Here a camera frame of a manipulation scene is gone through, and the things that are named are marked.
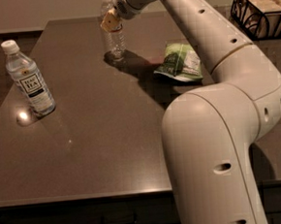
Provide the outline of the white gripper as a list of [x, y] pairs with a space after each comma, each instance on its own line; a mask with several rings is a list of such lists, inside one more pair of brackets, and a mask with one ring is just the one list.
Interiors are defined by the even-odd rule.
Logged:
[[103, 16], [101, 27], [107, 33], [118, 31], [122, 28], [122, 19], [131, 19], [138, 15], [144, 7], [156, 0], [113, 0], [111, 8]]

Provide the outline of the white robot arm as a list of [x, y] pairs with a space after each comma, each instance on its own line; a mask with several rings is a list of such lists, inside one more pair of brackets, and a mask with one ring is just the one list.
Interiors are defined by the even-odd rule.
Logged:
[[205, 0], [113, 0], [115, 28], [161, 1], [213, 78], [166, 109], [162, 143], [181, 224], [267, 224], [249, 146], [281, 118], [281, 74]]

